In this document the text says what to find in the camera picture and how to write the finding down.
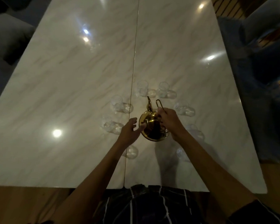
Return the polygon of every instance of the person's left hand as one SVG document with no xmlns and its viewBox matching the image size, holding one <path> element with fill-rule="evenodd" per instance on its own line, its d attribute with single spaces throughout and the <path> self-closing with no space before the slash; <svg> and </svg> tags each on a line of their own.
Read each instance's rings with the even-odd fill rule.
<svg viewBox="0 0 280 224">
<path fill-rule="evenodd" d="M 137 130 L 134 130 L 136 127 L 137 118 L 131 118 L 127 124 L 125 124 L 120 132 L 120 135 L 116 141 L 121 147 L 126 149 L 132 143 L 134 143 L 139 137 L 140 133 L 145 129 L 146 123 L 142 123 Z"/>
</svg>

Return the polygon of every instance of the white marble tabletop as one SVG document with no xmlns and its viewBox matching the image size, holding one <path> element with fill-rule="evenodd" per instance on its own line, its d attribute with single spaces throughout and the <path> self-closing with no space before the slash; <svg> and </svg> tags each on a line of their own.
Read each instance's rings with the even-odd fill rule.
<svg viewBox="0 0 280 224">
<path fill-rule="evenodd" d="M 137 94 L 139 80 L 149 83 L 150 94 L 167 82 L 171 99 L 161 98 L 163 106 L 186 100 L 196 114 L 179 117 L 202 131 L 207 152 L 252 192 L 267 192 L 210 0 L 139 1 L 131 117 L 146 109 L 147 98 Z M 141 135 L 133 146 L 138 156 L 127 159 L 126 188 L 157 184 L 208 191 L 193 165 L 178 159 L 171 136 L 151 142 Z"/>
<path fill-rule="evenodd" d="M 118 136 L 99 117 L 129 119 L 110 99 L 131 100 L 137 12 L 138 0 L 52 0 L 0 97 L 0 185 L 76 187 L 101 161 Z"/>
<path fill-rule="evenodd" d="M 0 185 L 76 187 L 117 139 L 100 117 L 140 117 L 161 81 L 195 109 L 205 149 L 252 192 L 266 186 L 210 0 L 52 0 L 0 97 Z M 133 105 L 114 113 L 118 94 Z M 157 97 L 152 97 L 153 105 Z M 108 188 L 161 184 L 207 191 L 171 136 L 133 144 Z"/>
</svg>

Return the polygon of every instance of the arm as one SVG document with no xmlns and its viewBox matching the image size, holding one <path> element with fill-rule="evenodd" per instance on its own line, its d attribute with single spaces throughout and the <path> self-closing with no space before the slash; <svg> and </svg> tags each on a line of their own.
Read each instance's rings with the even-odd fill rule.
<svg viewBox="0 0 280 224">
<path fill-rule="evenodd" d="M 122 128 L 121 133 L 96 168 L 74 190 L 74 192 L 58 207 L 51 217 L 57 224 L 89 223 L 97 205 L 112 177 L 115 167 L 123 151 L 139 137 L 145 128 L 142 124 L 137 130 L 137 118 L 132 118 Z"/>
<path fill-rule="evenodd" d="M 158 112 L 163 125 L 171 132 L 173 139 L 183 147 L 199 176 L 227 217 L 257 200 L 246 187 L 216 163 L 186 131 L 174 110 L 159 108 Z"/>
</svg>

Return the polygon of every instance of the teapot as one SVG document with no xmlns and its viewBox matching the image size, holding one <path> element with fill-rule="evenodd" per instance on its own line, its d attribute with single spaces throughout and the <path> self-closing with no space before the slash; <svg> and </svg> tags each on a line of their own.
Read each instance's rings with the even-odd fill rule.
<svg viewBox="0 0 280 224">
<path fill-rule="evenodd" d="M 150 97 L 147 98 L 148 104 L 146 106 L 146 111 L 139 119 L 139 125 L 144 122 L 146 123 L 146 128 L 141 132 L 141 134 L 150 141 L 159 142 L 168 137 L 169 131 L 166 128 L 161 127 L 158 111 L 153 111 Z M 163 108 L 163 105 L 159 99 L 156 100 L 157 107 L 159 107 L 158 101 Z"/>
</svg>

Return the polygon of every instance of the person's left arm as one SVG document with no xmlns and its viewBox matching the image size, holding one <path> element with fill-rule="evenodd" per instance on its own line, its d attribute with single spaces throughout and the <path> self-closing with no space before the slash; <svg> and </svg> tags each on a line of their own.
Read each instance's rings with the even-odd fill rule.
<svg viewBox="0 0 280 224">
<path fill-rule="evenodd" d="M 146 126 L 142 124 L 137 130 L 134 130 L 136 123 L 137 118 L 132 118 L 128 121 L 106 156 L 57 208 L 50 220 L 56 224 L 78 224 L 91 221 L 120 156 L 128 146 L 135 142 Z"/>
</svg>

